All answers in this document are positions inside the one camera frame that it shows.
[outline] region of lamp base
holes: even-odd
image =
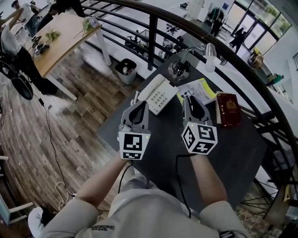
[[[189,72],[186,72],[187,67],[181,64],[180,61],[174,61],[169,66],[169,73],[173,79],[178,81],[184,80],[189,76]]]

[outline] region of glass pane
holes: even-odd
[[[276,39],[269,32],[267,32],[256,44],[256,48],[262,53],[262,55],[264,55],[275,43]]]
[[[261,36],[261,34],[263,34],[264,31],[265,29],[260,24],[257,24],[253,28],[251,33],[246,37],[244,41],[245,46],[247,48],[250,48],[256,42],[256,40]]]
[[[226,25],[230,27],[231,32],[234,31],[234,29],[236,28],[236,26],[244,16],[244,14],[245,14],[245,11],[242,8],[240,8],[236,4],[233,4],[229,12],[229,17],[226,21]]]
[[[279,10],[268,0],[254,0],[250,10],[270,26],[279,15]]]
[[[248,30],[251,28],[252,24],[254,23],[255,23],[255,20],[251,16],[246,15],[243,21],[241,22],[238,30],[243,27],[244,31],[248,32]]]
[[[237,2],[241,3],[243,6],[248,7],[252,0],[236,0]]]
[[[291,27],[290,22],[281,14],[279,18],[274,22],[271,30],[278,36],[282,35]]]

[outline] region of white marker cube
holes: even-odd
[[[189,122],[181,136],[189,153],[207,155],[217,144],[217,129],[214,126]]]
[[[150,134],[119,132],[120,157],[141,160],[149,139]]]

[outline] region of black table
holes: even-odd
[[[173,85],[179,86],[200,78],[205,78],[210,88],[216,92],[220,89],[194,67],[190,68],[190,76],[177,82],[171,79],[168,67],[178,56],[172,56],[161,67],[153,72],[138,88],[144,89],[158,74],[169,79]],[[134,94],[125,99],[115,113],[99,128],[98,134],[116,151],[119,150],[117,141],[118,125],[123,112],[130,106]],[[216,125],[215,103],[207,105],[213,125]],[[134,166],[143,175],[154,182],[161,190],[177,197],[182,196],[175,173],[175,158],[178,154],[186,154],[184,145],[180,146],[180,132],[183,127],[182,106],[177,97],[155,116],[149,113],[149,130],[151,137],[146,152],[141,161],[134,161]],[[208,158],[221,178],[230,204],[235,208],[244,197],[249,185],[253,181],[264,157],[267,145],[258,134],[254,125],[242,113],[241,125],[226,129],[217,125],[218,144],[210,152]],[[183,192],[188,205],[200,212],[202,204],[199,189],[192,164],[188,158],[180,158],[178,166]]]

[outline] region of telephone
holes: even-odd
[[[140,101],[147,101],[149,110],[158,115],[178,92],[161,74],[157,75],[138,96]]]

